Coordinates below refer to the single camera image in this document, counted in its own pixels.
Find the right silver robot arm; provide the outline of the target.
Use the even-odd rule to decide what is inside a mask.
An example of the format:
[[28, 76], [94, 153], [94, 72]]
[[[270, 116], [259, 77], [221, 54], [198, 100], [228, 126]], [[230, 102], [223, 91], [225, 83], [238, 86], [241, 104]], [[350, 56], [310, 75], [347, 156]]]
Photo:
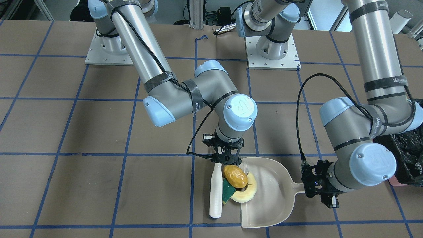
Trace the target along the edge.
[[128, 53], [136, 67], [148, 94], [143, 104], [153, 124], [161, 127], [210, 107], [219, 122], [213, 134], [203, 135], [203, 143], [214, 154], [197, 156], [239, 165], [242, 136], [255, 122], [258, 108], [251, 97], [239, 93], [221, 64], [206, 61], [194, 78], [179, 82], [147, 21], [157, 9], [155, 0], [89, 0], [88, 8], [98, 35], [116, 39], [118, 51]]

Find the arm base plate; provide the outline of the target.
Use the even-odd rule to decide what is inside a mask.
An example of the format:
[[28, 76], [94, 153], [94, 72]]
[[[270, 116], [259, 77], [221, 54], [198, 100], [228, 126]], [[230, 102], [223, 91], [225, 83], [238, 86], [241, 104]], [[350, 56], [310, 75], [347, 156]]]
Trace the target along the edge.
[[250, 69], [300, 70], [301, 64], [292, 34], [287, 42], [271, 42], [266, 36], [245, 38]]
[[85, 63], [88, 65], [133, 66], [120, 36], [101, 37], [94, 32]]

